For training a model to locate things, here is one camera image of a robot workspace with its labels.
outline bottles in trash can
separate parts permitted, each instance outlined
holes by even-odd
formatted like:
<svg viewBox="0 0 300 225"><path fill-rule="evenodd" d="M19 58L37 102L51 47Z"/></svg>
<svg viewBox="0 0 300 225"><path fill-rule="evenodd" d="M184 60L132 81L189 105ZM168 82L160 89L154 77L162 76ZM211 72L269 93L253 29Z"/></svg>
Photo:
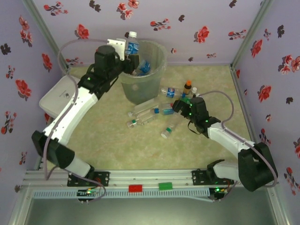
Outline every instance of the bottles in trash can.
<svg viewBox="0 0 300 225"><path fill-rule="evenodd" d="M164 96L168 98L181 98L184 97L185 94L176 88L168 88L168 87L159 87L160 93L162 93Z"/></svg>
<svg viewBox="0 0 300 225"><path fill-rule="evenodd" d="M177 125L180 124L180 122L184 119L184 117L180 113L181 111L174 112L174 114L171 116L165 130L163 130L160 134L163 138L168 138L170 134L176 129Z"/></svg>
<svg viewBox="0 0 300 225"><path fill-rule="evenodd" d="M159 105L158 108L154 108L154 113L156 113L156 114L161 113L164 116L172 115L174 113L172 106L173 106L173 103L162 103Z"/></svg>
<svg viewBox="0 0 300 225"><path fill-rule="evenodd" d="M157 108L159 107L159 100L157 97L152 98L146 102L143 102L139 105L136 105L132 111L128 112L129 117L136 117L141 112L144 112L149 109Z"/></svg>
<svg viewBox="0 0 300 225"><path fill-rule="evenodd" d="M138 54L138 51L139 51L139 43L136 39L136 32L131 31L131 32L129 32L127 48L125 50L125 54L127 54L127 55ZM150 72L151 67L150 67L150 63L148 61L146 61L141 56L141 54L139 54L139 56L140 56L140 64L137 67L137 69L133 72L133 75L144 76L148 72Z"/></svg>
<svg viewBox="0 0 300 225"><path fill-rule="evenodd" d="M135 128L138 125L145 125L157 118L157 114L154 113L154 110L146 110L137 115L136 119L128 121L128 128Z"/></svg>

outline metal bracket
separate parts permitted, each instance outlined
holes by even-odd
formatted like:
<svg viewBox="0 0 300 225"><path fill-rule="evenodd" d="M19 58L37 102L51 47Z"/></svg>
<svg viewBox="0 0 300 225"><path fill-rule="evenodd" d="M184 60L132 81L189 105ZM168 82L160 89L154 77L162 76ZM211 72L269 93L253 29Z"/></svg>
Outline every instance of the metal bracket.
<svg viewBox="0 0 300 225"><path fill-rule="evenodd" d="M109 183L109 172L94 172L94 176L92 180L95 181L100 181L100 183L104 186L107 187ZM86 187L86 186L95 186L94 183L91 182L86 182L74 175L68 175L69 178L67 180L67 186L68 187Z"/></svg>
<svg viewBox="0 0 300 225"><path fill-rule="evenodd" d="M227 180L221 178L217 178L214 183L211 182L210 178L206 173L206 170L200 170L200 169L193 170L192 177L193 177L193 185L218 185L218 186L227 185ZM231 185L234 184L233 180L228 180L228 181Z"/></svg>

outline gray cable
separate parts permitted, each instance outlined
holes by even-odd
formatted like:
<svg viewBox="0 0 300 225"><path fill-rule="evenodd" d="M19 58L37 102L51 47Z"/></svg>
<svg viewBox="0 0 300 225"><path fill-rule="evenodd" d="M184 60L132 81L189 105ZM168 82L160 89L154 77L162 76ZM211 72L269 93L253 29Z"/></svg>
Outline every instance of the gray cable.
<svg viewBox="0 0 300 225"><path fill-rule="evenodd" d="M276 184L277 184L276 173L275 173L274 169L272 168L272 166L270 165L270 163L265 159L265 157L263 157L263 155L258 150L256 150L254 147L252 147L250 144L248 144L247 142L245 142L243 139L241 139L240 137L238 137L237 135L235 135L234 133L232 133L230 130L227 130L227 128L225 127L224 123L227 122L227 121L229 121L233 117L234 104L233 104L232 99L226 93L224 93L224 92L222 92L220 90L208 91L208 92L205 92L203 94L200 94L200 96L204 96L204 95L211 94L211 93L220 93L220 94L225 95L229 99L229 101L231 103L232 111L231 111L231 115L226 120L223 120L221 122L222 128L224 129L224 131L226 133L228 133L229 135L233 136L234 138L238 139L240 142L244 143L246 146L248 146L249 148L251 148L251 150L253 150L264 161L264 163L267 165L267 167L270 169L270 171L271 171L271 173L272 173L272 175L274 177L274 182L271 185L265 185L264 187L266 187L266 188L273 188L274 186L276 186Z"/></svg>
<svg viewBox="0 0 300 225"><path fill-rule="evenodd" d="M47 171L47 151L48 151L48 145L49 145L49 142L51 140L51 137L55 131L55 129L58 127L59 123L63 120L63 118L67 115L67 113L71 110L71 108L73 107L73 105L75 104L76 100L77 100L77 97L78 97L78 86L77 86L77 83L76 81L74 80L74 78L72 76L70 76L66 71L65 69L62 67L62 65L60 64L60 54L61 54L61 51L67 47L68 45L72 44L72 43L76 43L76 42L104 42L104 43L107 43L106 40L100 40L100 39L78 39L78 40L73 40L73 41L69 41L67 43L65 43L59 50L58 54L57 54L57 62L58 62L58 65L61 69L61 71L63 72L63 74L67 75L71 80L72 82L74 83L75 85L75 94L74 94L74 99L73 99L73 102L72 104L68 107L68 109L61 115L61 117L57 120L57 122L55 123L55 125L53 126L53 128L51 129L51 132L50 134L48 135L47 139L46 139L46 142L45 142L45 145L44 145L44 152L43 152L43 159L44 159L44 173L45 173L45 180L49 180L52 172L54 171L55 168L57 168L58 166L55 166L54 168L52 168L48 174L48 171ZM90 179L86 179L84 177L80 177L79 175L75 175L74 176L77 176L79 177L80 179L82 180L86 180L88 182L93 182L93 183L96 183L98 185L102 185L94 180L90 180Z"/></svg>

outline bottle label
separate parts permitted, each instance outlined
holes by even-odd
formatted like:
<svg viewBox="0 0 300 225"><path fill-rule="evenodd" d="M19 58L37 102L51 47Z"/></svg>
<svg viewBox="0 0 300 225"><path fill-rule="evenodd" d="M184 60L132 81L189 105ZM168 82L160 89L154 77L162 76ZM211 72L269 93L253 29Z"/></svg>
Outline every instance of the bottle label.
<svg viewBox="0 0 300 225"><path fill-rule="evenodd" d="M174 110L171 109L164 109L163 110L164 115L172 115L174 113Z"/></svg>
<svg viewBox="0 0 300 225"><path fill-rule="evenodd" d="M125 52L127 55L137 54L138 51L139 51L139 44L128 42L127 50Z"/></svg>
<svg viewBox="0 0 300 225"><path fill-rule="evenodd" d="M144 61L143 66L140 68L140 70L145 74L148 73L150 71L150 69L151 69L150 64L147 61Z"/></svg>
<svg viewBox="0 0 300 225"><path fill-rule="evenodd" d="M167 97L173 98L175 95L175 89L174 88L168 88Z"/></svg>

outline purple wall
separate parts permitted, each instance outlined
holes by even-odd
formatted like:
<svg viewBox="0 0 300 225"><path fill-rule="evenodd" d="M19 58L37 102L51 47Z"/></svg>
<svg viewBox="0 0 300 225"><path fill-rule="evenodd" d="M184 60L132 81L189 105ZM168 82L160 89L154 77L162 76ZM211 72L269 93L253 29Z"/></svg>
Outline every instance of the purple wall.
<svg viewBox="0 0 300 225"><path fill-rule="evenodd" d="M169 63L214 64L233 61L262 0L235 4L232 0L33 2L59 47L78 38L123 38L132 30L138 38L164 45ZM77 63L84 64L94 62L99 43L75 45L63 51L66 59L78 58Z"/></svg>
<svg viewBox="0 0 300 225"><path fill-rule="evenodd" d="M46 126L38 102L61 72L22 1L0 2L0 30L0 223L7 224L15 186L38 157L31 134Z"/></svg>
<svg viewBox="0 0 300 225"><path fill-rule="evenodd" d="M268 143L275 160L292 224L300 221L298 4L298 0L274 1L236 66L255 131Z"/></svg>

